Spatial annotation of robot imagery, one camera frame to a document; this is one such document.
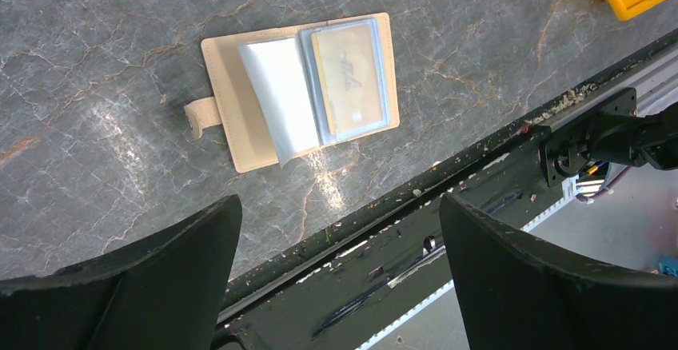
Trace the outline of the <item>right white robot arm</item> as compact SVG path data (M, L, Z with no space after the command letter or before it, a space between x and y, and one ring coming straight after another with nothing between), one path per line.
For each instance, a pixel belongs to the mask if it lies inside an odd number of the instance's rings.
M646 117L596 111L551 133L540 144L547 185L596 162L677 169L677 104Z

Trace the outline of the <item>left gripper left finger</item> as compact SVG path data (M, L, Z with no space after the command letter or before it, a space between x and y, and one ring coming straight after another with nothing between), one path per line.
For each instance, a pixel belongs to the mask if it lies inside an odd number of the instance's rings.
M3 280L2 348L209 348L241 223L233 195L49 276Z

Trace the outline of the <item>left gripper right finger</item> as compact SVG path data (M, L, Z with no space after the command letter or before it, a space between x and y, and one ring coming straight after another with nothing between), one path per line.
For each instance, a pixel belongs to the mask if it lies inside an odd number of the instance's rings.
M452 195L439 216L470 348L676 348L676 278L571 252Z

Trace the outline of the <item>beige card holder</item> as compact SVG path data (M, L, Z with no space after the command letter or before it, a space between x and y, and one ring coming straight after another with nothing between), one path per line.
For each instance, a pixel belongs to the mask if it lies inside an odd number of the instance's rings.
M329 132L310 33L366 18L377 25L388 123L338 139ZM399 125L393 40L386 13L206 38L201 51L213 93L190 102L185 114L195 137L211 126L224 129L239 173L284 165L327 146Z

